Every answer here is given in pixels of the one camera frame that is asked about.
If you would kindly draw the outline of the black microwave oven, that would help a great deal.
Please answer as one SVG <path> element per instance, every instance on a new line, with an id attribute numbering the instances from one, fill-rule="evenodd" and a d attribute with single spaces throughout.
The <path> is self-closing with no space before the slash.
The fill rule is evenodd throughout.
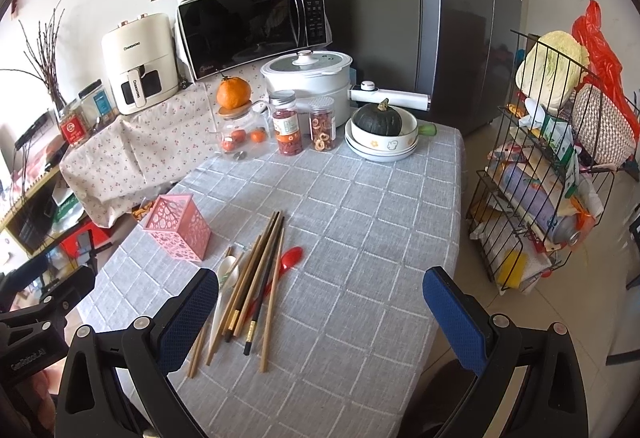
<path id="1" fill-rule="evenodd" d="M 177 24 L 192 80 L 331 42 L 324 0 L 186 0 Z"/>

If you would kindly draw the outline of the napa cabbage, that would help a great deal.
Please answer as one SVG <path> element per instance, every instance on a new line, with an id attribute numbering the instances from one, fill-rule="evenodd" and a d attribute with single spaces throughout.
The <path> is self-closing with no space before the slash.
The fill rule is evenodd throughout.
<path id="1" fill-rule="evenodd" d="M 550 113 L 564 106 L 587 74 L 587 48 L 564 31 L 552 31 L 537 39 L 515 74 L 515 86 Z"/>

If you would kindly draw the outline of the dried branches in vase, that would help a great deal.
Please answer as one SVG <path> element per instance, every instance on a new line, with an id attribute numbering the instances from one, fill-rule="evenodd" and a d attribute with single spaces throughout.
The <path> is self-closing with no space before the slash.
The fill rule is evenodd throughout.
<path id="1" fill-rule="evenodd" d="M 67 106 L 58 86 L 58 67 L 56 66 L 56 52 L 58 51 L 58 35 L 60 34 L 65 9 L 61 7 L 62 0 L 53 7 L 47 21 L 37 23 L 34 40 L 31 40 L 22 21 L 18 21 L 24 40 L 23 56 L 30 69 L 2 68 L 2 72 L 20 73 L 28 75 L 46 88 L 48 97 L 54 106 L 56 114 L 60 114 Z"/>

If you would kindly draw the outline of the grey refrigerator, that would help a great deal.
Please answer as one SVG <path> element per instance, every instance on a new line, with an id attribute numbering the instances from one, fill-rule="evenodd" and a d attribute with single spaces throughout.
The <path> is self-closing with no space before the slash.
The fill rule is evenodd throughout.
<path id="1" fill-rule="evenodd" d="M 360 77 L 430 97 L 424 118 L 469 134 L 506 102 L 522 0 L 325 0 L 331 46 Z"/>

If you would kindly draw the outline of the red plastic bag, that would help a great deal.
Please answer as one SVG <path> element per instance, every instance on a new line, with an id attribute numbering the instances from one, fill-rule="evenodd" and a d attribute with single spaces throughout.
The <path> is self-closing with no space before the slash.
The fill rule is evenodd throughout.
<path id="1" fill-rule="evenodd" d="M 623 65 L 601 31 L 601 8 L 595 0 L 590 0 L 585 13 L 578 16 L 572 25 L 572 35 L 589 54 L 589 71 L 597 77 L 600 91 L 613 102 L 639 141 L 639 122 L 626 101 L 623 86 Z"/>

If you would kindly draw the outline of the white flower-print bowl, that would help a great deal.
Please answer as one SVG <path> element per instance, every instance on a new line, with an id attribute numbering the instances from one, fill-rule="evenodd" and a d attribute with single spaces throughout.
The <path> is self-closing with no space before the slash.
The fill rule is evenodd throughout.
<path id="1" fill-rule="evenodd" d="M 412 148 L 419 137 L 418 120 L 408 111 L 397 108 L 402 120 L 402 127 L 399 135 L 382 136 L 366 132 L 356 126 L 354 120 L 350 120 L 350 133 L 352 138 L 359 143 L 360 146 L 372 150 L 374 152 L 399 153 Z"/>

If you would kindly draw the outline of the light wooden chopstick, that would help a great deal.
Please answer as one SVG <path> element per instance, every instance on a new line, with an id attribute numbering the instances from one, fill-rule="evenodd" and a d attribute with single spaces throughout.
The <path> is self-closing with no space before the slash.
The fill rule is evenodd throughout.
<path id="1" fill-rule="evenodd" d="M 279 282 L 279 276 L 280 276 L 281 255 L 282 255 L 282 248 L 283 248 L 283 242 L 284 242 L 284 232 L 285 232 L 285 226 L 283 223 L 281 224 L 278 244 L 276 248 L 276 254 L 274 254 L 271 291 L 269 295 L 268 311 L 267 311 L 266 323 L 264 328 L 265 330 L 264 338 L 262 339 L 262 354 L 260 355 L 260 362 L 259 362 L 259 369 L 258 369 L 259 373 L 265 373 L 268 371 L 268 360 L 269 360 L 268 356 L 269 356 L 269 346 L 270 346 L 271 333 L 272 333 L 272 319 L 273 319 L 273 314 L 275 310 L 274 306 L 276 306 L 276 297 L 277 297 L 278 282 Z"/>

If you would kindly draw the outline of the white plastic spoon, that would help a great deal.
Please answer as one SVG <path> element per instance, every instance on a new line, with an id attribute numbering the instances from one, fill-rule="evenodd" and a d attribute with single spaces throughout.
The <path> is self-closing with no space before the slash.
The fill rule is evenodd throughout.
<path id="1" fill-rule="evenodd" d="M 216 335 L 218 334 L 218 330 L 221 324 L 222 316 L 224 315 L 224 310 L 226 310 L 229 299 L 231 297 L 232 290 L 234 288 L 234 284 L 236 280 L 238 280 L 238 267 L 236 266 L 236 262 L 238 258 L 233 255 L 226 256 L 217 271 L 218 280 L 219 280 L 219 291 L 218 291 L 218 299 L 217 305 L 213 315 L 212 321 L 212 329 L 210 330 L 210 339 L 209 346 L 206 356 L 206 364 L 212 362 L 214 355 L 214 343 L 216 340 Z"/>

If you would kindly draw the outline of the blue-labelled glass jar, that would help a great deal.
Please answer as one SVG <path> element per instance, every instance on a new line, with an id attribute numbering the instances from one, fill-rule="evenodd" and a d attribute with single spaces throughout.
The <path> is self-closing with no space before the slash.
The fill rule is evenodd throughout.
<path id="1" fill-rule="evenodd" d="M 91 130 L 101 130 L 116 118 L 116 108 L 102 80 L 95 80 L 79 91 L 78 99 L 82 115 Z"/>

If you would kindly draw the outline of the cream air fryer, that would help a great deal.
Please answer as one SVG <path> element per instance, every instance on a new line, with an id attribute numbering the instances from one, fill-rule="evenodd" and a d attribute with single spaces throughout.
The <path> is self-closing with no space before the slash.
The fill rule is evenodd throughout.
<path id="1" fill-rule="evenodd" d="M 120 114 L 156 106 L 178 91 L 174 40 L 166 14 L 122 22 L 103 37 L 102 54 Z"/>

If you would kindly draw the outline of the grey checked tablecloth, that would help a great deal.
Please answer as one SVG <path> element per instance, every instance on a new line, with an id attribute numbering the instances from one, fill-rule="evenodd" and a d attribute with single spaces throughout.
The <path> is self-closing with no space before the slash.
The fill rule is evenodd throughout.
<path id="1" fill-rule="evenodd" d="M 219 346 L 171 381 L 212 437 L 393 437 L 431 349 L 431 267 L 459 253 L 463 141 L 442 126 L 392 164 L 330 152 L 217 156 L 178 183 L 212 229 L 206 265 L 249 247 L 274 212 L 302 260 L 282 276 L 253 346 Z"/>

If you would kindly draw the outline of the red plastic spoon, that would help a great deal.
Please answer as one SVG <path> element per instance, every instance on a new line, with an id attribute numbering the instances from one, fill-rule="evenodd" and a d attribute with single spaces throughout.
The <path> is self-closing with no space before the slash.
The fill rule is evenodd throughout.
<path id="1" fill-rule="evenodd" d="M 293 269 L 304 257 L 304 249 L 301 246 L 294 246 L 289 248 L 282 256 L 280 260 L 279 276 L 283 276 L 288 270 Z M 272 289 L 272 281 L 269 281 L 265 287 L 265 291 L 262 292 L 262 296 L 256 297 L 250 304 L 250 310 L 248 310 L 248 316 L 251 318 L 257 307 L 268 298 Z"/>

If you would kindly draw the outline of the stacked white plates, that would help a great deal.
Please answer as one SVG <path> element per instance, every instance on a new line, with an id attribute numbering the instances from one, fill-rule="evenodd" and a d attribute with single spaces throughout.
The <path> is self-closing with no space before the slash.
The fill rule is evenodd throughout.
<path id="1" fill-rule="evenodd" d="M 409 146 L 408 149 L 397 151 L 383 151 L 383 150 L 375 150 L 369 149 L 357 142 L 352 135 L 352 121 L 349 120 L 345 124 L 344 129 L 345 142 L 348 145 L 349 149 L 352 152 L 356 153 L 358 156 L 365 158 L 368 161 L 375 163 L 393 163 L 402 160 L 403 158 L 408 158 L 409 155 L 413 154 L 413 152 L 418 147 L 418 143 L 413 143 L 412 146 Z"/>

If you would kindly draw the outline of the pink perforated utensil holder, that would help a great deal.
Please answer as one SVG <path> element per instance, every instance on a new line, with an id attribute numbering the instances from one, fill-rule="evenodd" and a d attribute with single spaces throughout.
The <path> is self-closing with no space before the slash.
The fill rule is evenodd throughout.
<path id="1" fill-rule="evenodd" d="M 172 258 L 202 262 L 212 235 L 192 194 L 159 195 L 143 230 Z"/>

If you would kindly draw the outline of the brown wooden chopstick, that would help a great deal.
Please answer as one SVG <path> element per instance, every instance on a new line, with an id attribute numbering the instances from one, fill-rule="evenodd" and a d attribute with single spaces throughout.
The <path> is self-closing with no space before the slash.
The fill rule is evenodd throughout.
<path id="1" fill-rule="evenodd" d="M 267 227 L 250 251 L 248 262 L 241 271 L 239 280 L 236 282 L 231 298 L 228 302 L 228 306 L 224 310 L 224 314 L 220 319 L 220 323 L 216 329 L 213 340 L 209 345 L 209 351 L 205 361 L 208 366 L 213 362 L 214 355 L 218 351 L 220 344 L 222 342 L 228 342 L 234 335 L 240 314 L 242 314 L 242 310 L 245 305 L 246 296 L 253 284 L 256 271 L 259 268 L 262 256 L 264 256 L 265 248 L 280 216 L 281 214 L 279 212 L 274 212 L 271 215 Z"/>

